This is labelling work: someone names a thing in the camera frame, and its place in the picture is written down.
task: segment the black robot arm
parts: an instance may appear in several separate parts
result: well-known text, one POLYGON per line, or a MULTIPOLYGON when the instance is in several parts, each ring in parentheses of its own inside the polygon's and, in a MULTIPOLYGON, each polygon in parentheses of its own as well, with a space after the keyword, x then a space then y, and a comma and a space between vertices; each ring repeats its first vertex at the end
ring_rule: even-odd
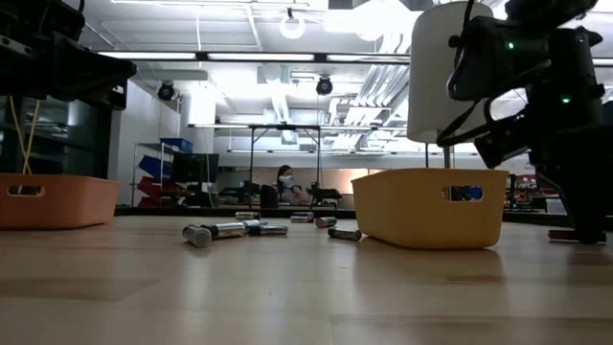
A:
POLYGON ((604 87, 596 80, 590 51, 602 37, 582 27, 559 26, 584 16, 597 2, 511 0, 507 20, 477 16, 465 22, 463 32, 449 39, 457 57, 448 94, 474 106, 487 100, 486 124, 453 136, 473 106, 438 138, 440 146, 474 140, 489 168, 529 151, 537 175, 559 191, 582 242, 601 237, 610 211, 601 195, 613 192, 608 177, 613 126, 602 117, 604 87), (526 107, 492 119, 491 103, 516 88, 526 89, 526 107))

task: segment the woman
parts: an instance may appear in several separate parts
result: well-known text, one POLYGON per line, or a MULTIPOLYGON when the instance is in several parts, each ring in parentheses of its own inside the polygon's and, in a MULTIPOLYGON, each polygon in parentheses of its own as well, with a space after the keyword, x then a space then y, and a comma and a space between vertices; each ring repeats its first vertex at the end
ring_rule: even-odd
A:
POLYGON ((308 204, 309 196, 303 192, 302 187, 296 184, 294 171, 290 166, 284 165, 277 172, 277 190, 281 202, 292 204, 308 204))

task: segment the wooden tabletop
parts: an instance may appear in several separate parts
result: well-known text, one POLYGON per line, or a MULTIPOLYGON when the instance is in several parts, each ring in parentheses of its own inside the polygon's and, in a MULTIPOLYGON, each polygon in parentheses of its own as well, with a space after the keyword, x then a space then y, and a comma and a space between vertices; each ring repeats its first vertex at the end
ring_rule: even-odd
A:
MULTIPOLYGON (((491 250, 410 251, 330 239, 186 244, 189 223, 122 217, 0 232, 0 343, 611 344, 611 246, 550 244, 505 224, 491 250)), ((355 227, 341 220, 343 227, 355 227)))

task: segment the blue bin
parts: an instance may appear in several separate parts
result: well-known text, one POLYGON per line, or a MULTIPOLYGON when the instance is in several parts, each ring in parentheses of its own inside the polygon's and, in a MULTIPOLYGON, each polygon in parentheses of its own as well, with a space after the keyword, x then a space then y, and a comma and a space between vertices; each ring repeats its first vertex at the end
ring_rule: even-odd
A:
MULTIPOLYGON (((160 162, 159 158, 144 155, 141 163, 138 167, 151 175, 157 182, 160 181, 160 162)), ((170 162, 164 162, 164 180, 170 180, 170 171, 172 164, 170 162)))
POLYGON ((162 138, 160 143, 178 148, 183 153, 192 153, 193 144, 182 138, 162 138))

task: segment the battery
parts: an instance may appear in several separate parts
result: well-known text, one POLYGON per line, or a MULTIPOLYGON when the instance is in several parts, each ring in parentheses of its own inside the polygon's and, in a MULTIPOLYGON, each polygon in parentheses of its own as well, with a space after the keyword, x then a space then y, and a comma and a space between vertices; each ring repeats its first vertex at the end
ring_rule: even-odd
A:
POLYGON ((285 225, 261 225, 249 228, 249 236, 287 235, 285 225))
POLYGON ((213 235, 208 229, 197 225, 188 225, 183 228, 183 238, 194 246, 202 248, 211 243, 213 235))
POLYGON ((211 231, 213 240, 238 238, 242 237, 246 232, 245 224, 241 222, 200 225, 200 227, 211 231))
POLYGON ((328 229, 328 235, 333 239, 360 241, 362 240, 362 232, 359 230, 339 229, 331 227, 328 229))
POLYGON ((315 216, 312 212, 296 212, 291 216, 291 222, 313 222, 315 216))
POLYGON ((260 212, 236 212, 236 220, 260 219, 260 212))
POLYGON ((322 217, 315 220, 315 226, 318 228, 326 228, 336 225, 336 218, 334 217, 322 217))
POLYGON ((247 230, 247 232, 249 232, 251 228, 259 228, 262 225, 268 225, 268 222, 252 219, 244 221, 243 224, 245 225, 245 229, 247 230))

